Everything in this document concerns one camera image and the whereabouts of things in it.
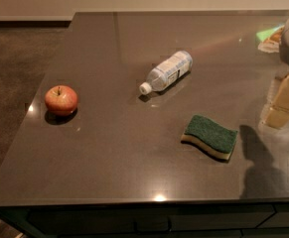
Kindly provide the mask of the green and yellow sponge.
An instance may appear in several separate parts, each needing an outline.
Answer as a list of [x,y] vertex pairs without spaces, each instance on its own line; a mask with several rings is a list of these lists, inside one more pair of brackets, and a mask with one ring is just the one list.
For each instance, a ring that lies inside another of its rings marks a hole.
[[190,143],[215,159],[228,161],[234,150],[238,132],[230,130],[202,115],[194,115],[181,141]]

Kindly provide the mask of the red apple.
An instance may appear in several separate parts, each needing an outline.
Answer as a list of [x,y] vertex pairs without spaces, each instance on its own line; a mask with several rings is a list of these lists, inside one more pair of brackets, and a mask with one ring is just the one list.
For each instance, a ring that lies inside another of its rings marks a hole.
[[45,94],[47,110],[57,116],[69,116],[77,109],[78,97],[76,92],[66,86],[57,85]]

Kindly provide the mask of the dark counter cabinet with drawers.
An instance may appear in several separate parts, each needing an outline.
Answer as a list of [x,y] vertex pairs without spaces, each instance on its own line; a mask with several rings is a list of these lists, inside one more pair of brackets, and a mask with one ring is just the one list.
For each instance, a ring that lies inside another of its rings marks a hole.
[[2,206],[30,238],[289,238],[289,203]]

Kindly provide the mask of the clear plastic water bottle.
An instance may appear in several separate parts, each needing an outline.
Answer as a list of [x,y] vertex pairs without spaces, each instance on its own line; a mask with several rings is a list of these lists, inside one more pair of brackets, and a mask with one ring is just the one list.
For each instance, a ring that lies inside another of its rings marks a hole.
[[183,75],[188,73],[193,59],[186,51],[178,51],[155,66],[147,75],[146,81],[139,86],[143,95],[165,90]]

